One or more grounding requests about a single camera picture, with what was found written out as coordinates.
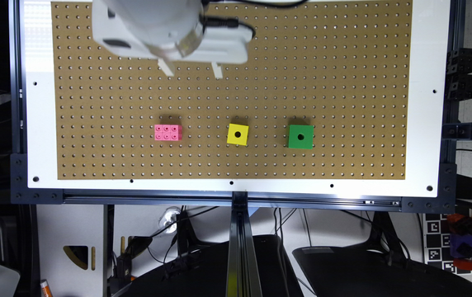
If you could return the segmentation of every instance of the brown pegboard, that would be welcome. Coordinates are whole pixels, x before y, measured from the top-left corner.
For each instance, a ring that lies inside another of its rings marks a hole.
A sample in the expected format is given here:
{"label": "brown pegboard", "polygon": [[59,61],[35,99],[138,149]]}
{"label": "brown pegboard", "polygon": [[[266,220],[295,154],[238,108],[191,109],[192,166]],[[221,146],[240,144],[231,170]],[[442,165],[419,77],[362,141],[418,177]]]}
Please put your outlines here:
{"label": "brown pegboard", "polygon": [[[404,179],[411,1],[210,5],[256,27],[246,64],[117,57],[92,40],[91,3],[52,2],[59,179]],[[226,144],[249,125],[247,147]],[[156,142],[153,126],[181,124]],[[287,148],[287,125],[314,148]]]}

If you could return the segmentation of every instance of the pink lego brick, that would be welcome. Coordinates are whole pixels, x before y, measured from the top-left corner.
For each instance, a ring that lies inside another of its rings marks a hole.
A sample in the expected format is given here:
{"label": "pink lego brick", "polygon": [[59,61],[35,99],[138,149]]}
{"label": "pink lego brick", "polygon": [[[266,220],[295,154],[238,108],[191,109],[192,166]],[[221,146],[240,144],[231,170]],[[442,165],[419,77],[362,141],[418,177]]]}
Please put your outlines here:
{"label": "pink lego brick", "polygon": [[155,140],[179,141],[182,139],[182,127],[180,125],[155,125]]}

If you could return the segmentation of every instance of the yellow block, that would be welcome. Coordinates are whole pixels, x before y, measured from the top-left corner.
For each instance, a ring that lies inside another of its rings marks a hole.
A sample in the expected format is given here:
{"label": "yellow block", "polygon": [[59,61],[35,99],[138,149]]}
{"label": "yellow block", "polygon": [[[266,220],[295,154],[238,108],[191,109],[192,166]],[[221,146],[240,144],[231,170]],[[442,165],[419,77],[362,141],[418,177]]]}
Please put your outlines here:
{"label": "yellow block", "polygon": [[247,145],[249,126],[229,124],[229,133],[227,134],[227,144]]}

